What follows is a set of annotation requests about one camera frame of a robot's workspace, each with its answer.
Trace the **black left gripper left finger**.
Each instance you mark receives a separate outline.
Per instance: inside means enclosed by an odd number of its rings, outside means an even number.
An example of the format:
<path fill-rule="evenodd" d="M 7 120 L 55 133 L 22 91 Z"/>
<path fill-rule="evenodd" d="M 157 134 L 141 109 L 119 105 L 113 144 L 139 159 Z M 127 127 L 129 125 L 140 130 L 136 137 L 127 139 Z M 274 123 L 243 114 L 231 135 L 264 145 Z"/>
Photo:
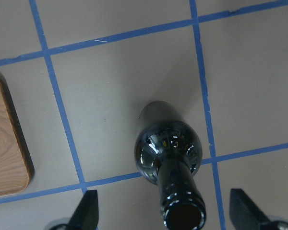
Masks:
<path fill-rule="evenodd" d="M 98 193 L 87 190 L 68 225 L 71 230 L 96 230 L 98 225 Z"/>

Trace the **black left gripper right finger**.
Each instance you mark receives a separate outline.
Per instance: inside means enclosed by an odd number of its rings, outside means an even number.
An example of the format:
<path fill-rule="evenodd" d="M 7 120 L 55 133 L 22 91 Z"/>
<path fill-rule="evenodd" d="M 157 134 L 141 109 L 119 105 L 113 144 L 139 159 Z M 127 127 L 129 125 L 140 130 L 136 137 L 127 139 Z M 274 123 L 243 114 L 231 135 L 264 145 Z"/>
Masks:
<path fill-rule="evenodd" d="M 230 190 L 229 217 L 236 230 L 275 230 L 274 223 L 242 190 Z"/>

